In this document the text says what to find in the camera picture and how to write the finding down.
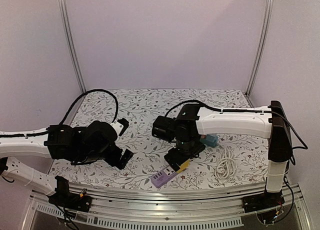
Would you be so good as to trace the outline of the yellow cube socket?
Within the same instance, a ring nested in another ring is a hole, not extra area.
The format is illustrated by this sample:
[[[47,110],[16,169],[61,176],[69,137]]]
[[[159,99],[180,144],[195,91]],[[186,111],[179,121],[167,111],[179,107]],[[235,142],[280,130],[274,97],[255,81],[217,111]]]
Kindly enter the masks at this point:
[[[177,171],[177,173],[181,173],[183,172],[189,165],[190,165],[190,159],[188,159],[187,161],[185,161],[184,163],[182,163],[180,166],[179,166],[179,170]]]

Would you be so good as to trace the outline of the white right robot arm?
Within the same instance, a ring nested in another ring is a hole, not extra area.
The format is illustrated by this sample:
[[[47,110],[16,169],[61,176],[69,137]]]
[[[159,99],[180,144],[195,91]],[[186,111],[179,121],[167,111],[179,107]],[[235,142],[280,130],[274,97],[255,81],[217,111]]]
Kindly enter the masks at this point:
[[[214,108],[198,100],[180,103],[177,117],[166,118],[165,139],[176,141],[165,155],[167,163],[178,171],[183,164],[204,150],[202,135],[248,135],[268,140],[268,168],[265,192],[259,196],[262,208],[278,200],[286,166],[292,154],[290,126],[281,104],[272,101],[258,108]]]

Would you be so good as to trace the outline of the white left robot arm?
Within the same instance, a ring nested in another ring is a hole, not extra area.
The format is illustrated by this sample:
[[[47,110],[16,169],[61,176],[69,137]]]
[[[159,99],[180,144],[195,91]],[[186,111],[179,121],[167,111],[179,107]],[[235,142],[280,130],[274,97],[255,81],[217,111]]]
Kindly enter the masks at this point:
[[[72,166],[90,165],[105,161],[119,170],[133,157],[130,150],[116,145],[127,127],[94,121],[89,126],[51,125],[34,131],[5,133],[0,136],[0,174],[24,182],[48,197],[54,196],[63,206],[74,203],[69,181],[61,176],[48,176],[21,163],[17,157],[42,157],[66,160]]]

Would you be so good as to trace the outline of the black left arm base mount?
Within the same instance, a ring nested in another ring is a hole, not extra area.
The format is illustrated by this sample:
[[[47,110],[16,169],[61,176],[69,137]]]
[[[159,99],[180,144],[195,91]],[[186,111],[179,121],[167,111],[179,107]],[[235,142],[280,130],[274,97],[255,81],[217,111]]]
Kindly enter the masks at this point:
[[[54,194],[48,196],[50,204],[57,205],[75,211],[88,213],[91,204],[92,197],[87,195],[87,189],[83,188],[78,193],[70,191],[69,181],[62,176],[55,176],[56,187],[54,188]]]

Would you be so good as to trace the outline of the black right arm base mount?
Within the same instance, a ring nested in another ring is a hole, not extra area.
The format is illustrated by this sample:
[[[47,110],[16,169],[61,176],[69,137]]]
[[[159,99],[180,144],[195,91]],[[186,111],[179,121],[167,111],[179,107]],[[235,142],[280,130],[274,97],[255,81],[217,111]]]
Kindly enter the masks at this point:
[[[241,201],[245,213],[274,208],[285,203],[282,191],[267,192],[266,190],[259,194],[244,196]]]

